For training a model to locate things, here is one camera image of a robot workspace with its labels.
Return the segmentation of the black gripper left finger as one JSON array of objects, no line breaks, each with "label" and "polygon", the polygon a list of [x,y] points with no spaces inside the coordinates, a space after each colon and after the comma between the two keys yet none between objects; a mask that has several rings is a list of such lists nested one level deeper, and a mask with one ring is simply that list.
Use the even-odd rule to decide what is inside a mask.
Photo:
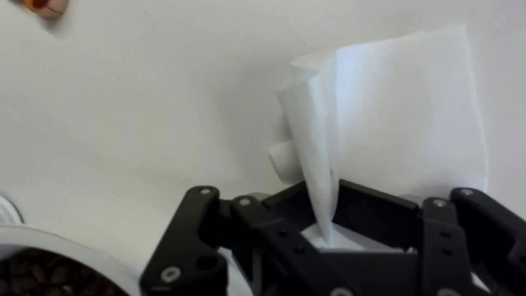
[{"label": "black gripper left finger", "polygon": [[351,285],[300,235],[312,224],[302,183],[262,199],[190,188],[141,273],[141,296],[226,296],[228,262],[252,296],[351,296]]}]

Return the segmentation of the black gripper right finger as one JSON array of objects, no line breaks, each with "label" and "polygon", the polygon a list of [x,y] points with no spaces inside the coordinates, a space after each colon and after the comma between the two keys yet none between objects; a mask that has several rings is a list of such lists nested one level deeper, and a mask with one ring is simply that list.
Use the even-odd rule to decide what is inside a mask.
[{"label": "black gripper right finger", "polygon": [[478,189],[415,204],[343,181],[333,222],[390,249],[346,260],[361,296],[526,296],[526,221]]}]

